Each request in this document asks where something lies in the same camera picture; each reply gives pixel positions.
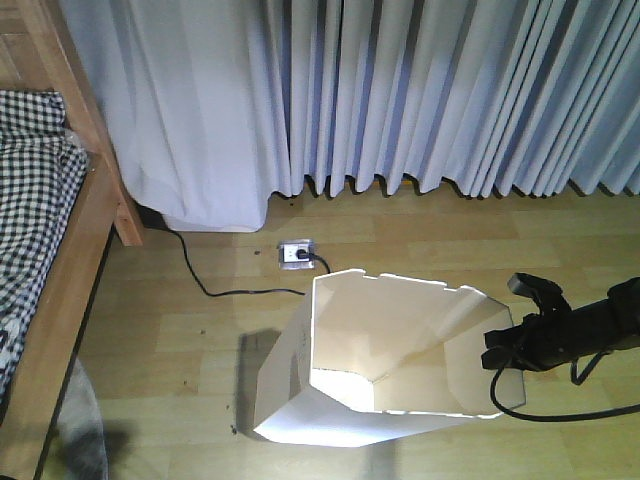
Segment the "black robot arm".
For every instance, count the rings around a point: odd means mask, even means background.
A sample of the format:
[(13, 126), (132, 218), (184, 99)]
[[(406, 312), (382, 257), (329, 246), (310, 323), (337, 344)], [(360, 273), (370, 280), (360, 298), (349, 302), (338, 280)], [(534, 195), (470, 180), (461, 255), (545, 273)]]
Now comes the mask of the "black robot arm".
[(611, 287), (603, 300), (572, 308), (556, 283), (516, 273), (512, 293), (530, 298), (539, 308), (521, 324), (484, 334), (482, 367), (542, 372), (581, 357), (626, 350), (639, 345), (639, 279)]

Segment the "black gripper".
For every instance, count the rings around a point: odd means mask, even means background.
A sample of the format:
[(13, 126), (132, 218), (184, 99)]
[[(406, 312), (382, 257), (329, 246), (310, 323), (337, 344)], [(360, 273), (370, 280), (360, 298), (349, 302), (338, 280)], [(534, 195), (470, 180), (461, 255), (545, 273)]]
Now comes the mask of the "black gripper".
[(562, 291), (532, 290), (522, 296), (531, 298), (539, 313), (525, 316), (521, 325), (484, 334), (485, 370), (542, 372), (598, 353), (598, 303), (572, 309)]

